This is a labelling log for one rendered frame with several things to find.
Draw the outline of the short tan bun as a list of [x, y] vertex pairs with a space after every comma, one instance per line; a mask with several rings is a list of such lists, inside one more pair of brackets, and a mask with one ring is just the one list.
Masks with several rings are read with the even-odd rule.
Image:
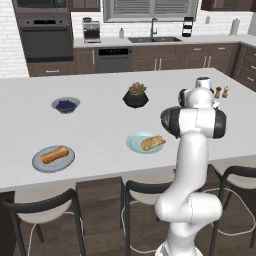
[[148, 151], [165, 143], [166, 141], [160, 135], [157, 135], [143, 140], [141, 142], [141, 147], [144, 151]]

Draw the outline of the teal plate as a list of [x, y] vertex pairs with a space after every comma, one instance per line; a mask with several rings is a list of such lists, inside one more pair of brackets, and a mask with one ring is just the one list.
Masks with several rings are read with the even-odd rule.
[[161, 144], [153, 149], [150, 149], [148, 151], [145, 151], [141, 146], [141, 143], [143, 140], [145, 140], [149, 137], [153, 137], [153, 136], [154, 136], [154, 133], [152, 133], [152, 132], [146, 132], [146, 131], [136, 132], [127, 138], [126, 145], [130, 150], [132, 150], [136, 153], [154, 154], [154, 153], [162, 150], [163, 144]]

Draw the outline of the grey bowl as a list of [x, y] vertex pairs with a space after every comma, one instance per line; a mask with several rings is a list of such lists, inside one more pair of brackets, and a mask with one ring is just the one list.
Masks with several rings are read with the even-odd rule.
[[76, 110], [76, 108], [75, 109], [71, 109], [71, 110], [58, 110], [56, 108], [56, 106], [57, 106], [57, 104], [58, 104], [58, 102], [60, 100], [69, 100], [69, 101], [71, 101], [71, 102], [76, 104], [76, 108], [80, 105], [80, 100], [77, 99], [77, 98], [74, 98], [74, 97], [62, 97], [62, 98], [58, 98], [58, 99], [54, 100], [52, 102], [52, 104], [51, 104], [52, 108], [57, 110], [58, 112], [60, 112], [62, 114], [70, 114], [70, 113], [74, 112]]

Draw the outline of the long brown bun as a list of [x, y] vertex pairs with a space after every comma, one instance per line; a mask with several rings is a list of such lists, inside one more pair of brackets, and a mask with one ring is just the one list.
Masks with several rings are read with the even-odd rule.
[[57, 159], [66, 157], [69, 154], [69, 151], [66, 146], [60, 146], [57, 149], [44, 153], [40, 156], [41, 161], [44, 164], [49, 164]]

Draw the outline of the grey plate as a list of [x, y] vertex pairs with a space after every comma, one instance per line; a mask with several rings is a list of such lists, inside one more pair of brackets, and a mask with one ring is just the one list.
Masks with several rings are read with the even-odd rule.
[[57, 146], [50, 146], [40, 150], [32, 159], [32, 166], [40, 172], [43, 173], [54, 173], [62, 171], [67, 168], [75, 159], [75, 152], [71, 148], [67, 148], [68, 154], [61, 158], [58, 158], [50, 163], [44, 163], [41, 160], [41, 156], [46, 153], [50, 153], [57, 149]]

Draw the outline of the brown side base cupboards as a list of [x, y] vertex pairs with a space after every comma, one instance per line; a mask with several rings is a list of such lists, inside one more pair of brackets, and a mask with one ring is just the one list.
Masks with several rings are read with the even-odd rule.
[[232, 78], [256, 92], [256, 46], [239, 44]]

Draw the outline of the black stool cream seat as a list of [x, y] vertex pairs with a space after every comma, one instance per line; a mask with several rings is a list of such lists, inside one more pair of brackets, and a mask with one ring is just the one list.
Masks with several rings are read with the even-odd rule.
[[157, 197], [173, 182], [174, 177], [175, 171], [173, 168], [126, 174], [121, 177], [120, 227], [125, 235], [126, 256], [131, 256], [133, 250], [130, 244], [130, 205], [139, 202], [153, 206]]
[[84, 245], [84, 227], [76, 185], [53, 186], [52, 188], [23, 188], [14, 193], [14, 201], [2, 201], [3, 207], [9, 212], [14, 227], [15, 236], [21, 256], [29, 256], [31, 245], [25, 249], [19, 221], [32, 224], [41, 243], [44, 237], [41, 224], [52, 222], [69, 209], [75, 219], [80, 256], [86, 256]]
[[223, 205], [221, 219], [199, 235], [204, 256], [256, 256], [256, 157], [210, 164], [201, 190]]

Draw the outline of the white paper towel roll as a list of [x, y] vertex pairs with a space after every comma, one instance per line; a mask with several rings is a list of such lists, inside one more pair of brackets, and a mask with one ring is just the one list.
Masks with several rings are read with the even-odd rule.
[[239, 28], [240, 20], [239, 19], [234, 19], [232, 21], [231, 29], [230, 29], [230, 36], [235, 36], [237, 35], [238, 28]]

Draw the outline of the green pink succulent plant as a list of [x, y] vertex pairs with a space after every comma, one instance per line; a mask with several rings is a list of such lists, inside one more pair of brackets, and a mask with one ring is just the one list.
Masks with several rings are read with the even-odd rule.
[[142, 95], [145, 91], [146, 91], [146, 87], [139, 82], [133, 83], [129, 87], [129, 93], [131, 95]]

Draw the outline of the black plant pot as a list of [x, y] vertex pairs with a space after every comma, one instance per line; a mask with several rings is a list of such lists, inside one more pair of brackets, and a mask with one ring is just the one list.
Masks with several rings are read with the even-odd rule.
[[130, 92], [127, 92], [123, 97], [123, 101], [129, 107], [140, 108], [145, 106], [149, 99], [145, 93], [142, 93], [141, 95], [132, 95]]

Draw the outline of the black white small appliance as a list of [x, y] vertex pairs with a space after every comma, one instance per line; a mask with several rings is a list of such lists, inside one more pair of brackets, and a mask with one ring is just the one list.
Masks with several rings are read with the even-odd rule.
[[185, 17], [183, 20], [183, 27], [182, 27], [182, 36], [183, 37], [190, 37], [192, 35], [194, 18], [193, 17]]

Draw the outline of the dark grey sink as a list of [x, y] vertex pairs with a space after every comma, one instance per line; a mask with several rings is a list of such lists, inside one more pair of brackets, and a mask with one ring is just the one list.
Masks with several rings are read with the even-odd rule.
[[130, 37], [132, 43], [181, 42], [177, 37]]

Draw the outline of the dark grey tap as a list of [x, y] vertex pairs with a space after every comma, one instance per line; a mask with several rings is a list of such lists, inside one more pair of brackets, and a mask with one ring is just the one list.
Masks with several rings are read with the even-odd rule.
[[153, 17], [151, 20], [150, 38], [153, 38], [153, 36], [157, 34], [157, 29], [154, 29], [154, 23], [156, 21], [158, 21], [158, 19], [155, 17]]

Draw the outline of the dark grey dishwasher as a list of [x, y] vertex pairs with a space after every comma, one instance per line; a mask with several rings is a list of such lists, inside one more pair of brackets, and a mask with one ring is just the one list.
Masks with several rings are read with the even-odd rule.
[[97, 73], [131, 71], [132, 50], [130, 47], [101, 47], [95, 49]]

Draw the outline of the grey window blinds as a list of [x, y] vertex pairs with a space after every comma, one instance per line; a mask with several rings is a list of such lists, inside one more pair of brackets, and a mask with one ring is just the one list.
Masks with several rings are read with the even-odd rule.
[[106, 23], [181, 22], [196, 18], [199, 0], [103, 0]]

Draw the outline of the silver coffee machine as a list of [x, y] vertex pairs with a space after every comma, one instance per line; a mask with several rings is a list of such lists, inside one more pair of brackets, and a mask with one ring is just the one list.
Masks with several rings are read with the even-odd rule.
[[90, 17], [82, 20], [83, 37], [85, 43], [100, 43], [100, 22], [93, 21]]

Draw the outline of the dark blue food pieces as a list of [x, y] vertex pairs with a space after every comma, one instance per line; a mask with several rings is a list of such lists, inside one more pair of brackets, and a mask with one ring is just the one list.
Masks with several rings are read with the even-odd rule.
[[69, 100], [60, 100], [56, 108], [58, 110], [71, 110], [76, 108], [76, 104]]

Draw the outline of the dark grey microwave oven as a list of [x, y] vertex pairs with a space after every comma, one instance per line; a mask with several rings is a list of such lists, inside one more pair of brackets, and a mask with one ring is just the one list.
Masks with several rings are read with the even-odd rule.
[[12, 0], [16, 13], [66, 13], [67, 0]]

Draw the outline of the brown wall cupboard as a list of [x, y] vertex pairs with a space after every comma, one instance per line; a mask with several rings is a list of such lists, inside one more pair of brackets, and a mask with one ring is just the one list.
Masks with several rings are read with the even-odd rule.
[[69, 0], [71, 12], [99, 12], [100, 0]]
[[256, 12], [256, 0], [202, 0], [204, 11], [249, 11]]

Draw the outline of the dark grey wall oven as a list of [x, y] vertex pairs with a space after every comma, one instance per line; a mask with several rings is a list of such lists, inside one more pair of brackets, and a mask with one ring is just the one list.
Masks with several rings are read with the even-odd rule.
[[73, 60], [73, 38], [67, 14], [19, 14], [16, 21], [28, 63]]

